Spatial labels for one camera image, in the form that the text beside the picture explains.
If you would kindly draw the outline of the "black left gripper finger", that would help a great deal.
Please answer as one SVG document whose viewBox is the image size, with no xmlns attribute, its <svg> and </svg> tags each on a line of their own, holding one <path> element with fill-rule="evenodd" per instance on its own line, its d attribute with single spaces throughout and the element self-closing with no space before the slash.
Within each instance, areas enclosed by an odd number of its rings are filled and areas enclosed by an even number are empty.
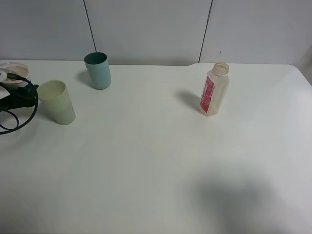
<svg viewBox="0 0 312 234">
<path fill-rule="evenodd" d="M 31 82 L 24 86 L 19 87 L 16 90 L 16 96 L 25 100 L 33 100 L 38 98 L 37 88 L 39 86 L 37 84 L 32 84 Z"/>
</svg>

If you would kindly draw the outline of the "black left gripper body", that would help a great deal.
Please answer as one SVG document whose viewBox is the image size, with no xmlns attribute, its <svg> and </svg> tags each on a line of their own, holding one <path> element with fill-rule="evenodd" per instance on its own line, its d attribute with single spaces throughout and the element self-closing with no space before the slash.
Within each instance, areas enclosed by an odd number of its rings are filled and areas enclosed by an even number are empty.
<svg viewBox="0 0 312 234">
<path fill-rule="evenodd" d="M 0 100 L 0 110 L 12 110 L 24 107 L 33 107 L 33 100 L 25 100 L 16 96 L 16 90 L 9 90 L 10 96 Z"/>
</svg>

